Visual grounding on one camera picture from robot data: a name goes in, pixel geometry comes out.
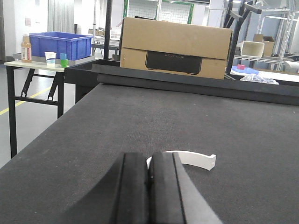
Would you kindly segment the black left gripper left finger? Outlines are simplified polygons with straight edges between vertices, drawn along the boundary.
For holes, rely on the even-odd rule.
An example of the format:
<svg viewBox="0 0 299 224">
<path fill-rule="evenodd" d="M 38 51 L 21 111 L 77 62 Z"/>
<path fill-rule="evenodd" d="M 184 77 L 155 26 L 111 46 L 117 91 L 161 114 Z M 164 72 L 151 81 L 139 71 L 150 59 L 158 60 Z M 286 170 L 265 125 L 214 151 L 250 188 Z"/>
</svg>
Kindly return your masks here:
<svg viewBox="0 0 299 224">
<path fill-rule="evenodd" d="M 147 178 L 141 153 L 120 153 L 102 179 L 61 215 L 61 223 L 148 223 Z"/>
</svg>

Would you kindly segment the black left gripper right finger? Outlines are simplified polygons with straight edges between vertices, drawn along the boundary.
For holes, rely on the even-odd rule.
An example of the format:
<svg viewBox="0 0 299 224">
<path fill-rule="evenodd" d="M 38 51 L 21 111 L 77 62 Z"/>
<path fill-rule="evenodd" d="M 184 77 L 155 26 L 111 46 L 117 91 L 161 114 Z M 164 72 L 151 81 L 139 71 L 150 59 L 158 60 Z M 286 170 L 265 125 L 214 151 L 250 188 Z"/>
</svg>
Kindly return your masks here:
<svg viewBox="0 0 299 224">
<path fill-rule="evenodd" d="M 178 153 L 154 153 L 149 179 L 150 223 L 222 223 L 193 184 Z"/>
</svg>

